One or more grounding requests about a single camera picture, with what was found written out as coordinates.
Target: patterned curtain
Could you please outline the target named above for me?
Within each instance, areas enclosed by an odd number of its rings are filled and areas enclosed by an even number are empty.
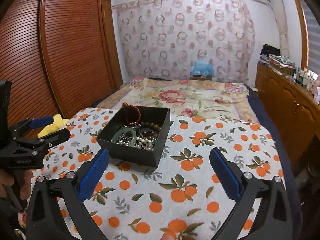
[[[134,77],[188,79],[200,62],[214,68],[213,80],[248,80],[255,32],[244,0],[139,0],[114,9]]]

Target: blue gripper pad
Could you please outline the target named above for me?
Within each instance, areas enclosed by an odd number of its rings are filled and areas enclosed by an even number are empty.
[[[228,198],[238,202],[238,200],[241,198],[242,185],[239,183],[236,176],[230,170],[216,149],[211,150],[209,159],[210,164],[217,174]]]
[[[40,127],[44,127],[44,126],[52,124],[52,123],[53,123],[53,117],[48,115],[43,118],[32,120],[31,123],[29,124],[29,127],[31,129],[38,129]]]
[[[83,202],[85,199],[91,198],[92,192],[101,179],[101,176],[106,170],[108,164],[109,151],[107,149],[103,149],[79,183],[79,193],[77,197],[80,201]]]

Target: black box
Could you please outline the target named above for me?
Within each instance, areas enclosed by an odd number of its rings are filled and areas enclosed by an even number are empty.
[[[107,126],[98,135],[97,141],[101,148],[109,150],[111,157],[157,168],[171,125],[170,109],[147,106],[138,106],[138,109],[141,112],[141,122],[153,122],[161,127],[159,137],[153,147],[153,151],[111,142],[115,133],[118,132],[123,125],[127,125],[125,110],[123,107],[114,115]]]

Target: louvered door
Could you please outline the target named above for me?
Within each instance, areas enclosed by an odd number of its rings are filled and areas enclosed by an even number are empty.
[[[114,91],[101,0],[45,0],[43,24],[46,68],[62,112],[70,118]]]
[[[15,0],[0,22],[0,80],[12,82],[9,124],[59,112],[39,53],[38,2]]]

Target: navy blue sheet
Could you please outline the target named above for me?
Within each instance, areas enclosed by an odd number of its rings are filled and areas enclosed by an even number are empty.
[[[270,132],[273,140],[276,142],[276,148],[278,155],[280,157],[282,170],[285,178],[285,185],[287,190],[287,195],[289,199],[289,204],[291,208],[292,222],[293,222],[293,239],[297,240],[300,237],[301,227],[302,227],[302,213],[301,204],[298,196],[297,185],[294,180],[294,176],[291,170],[290,160],[281,142],[280,134],[265,111],[262,101],[256,96],[256,94],[250,89],[248,101],[249,104],[257,116],[260,124],[264,126]]]

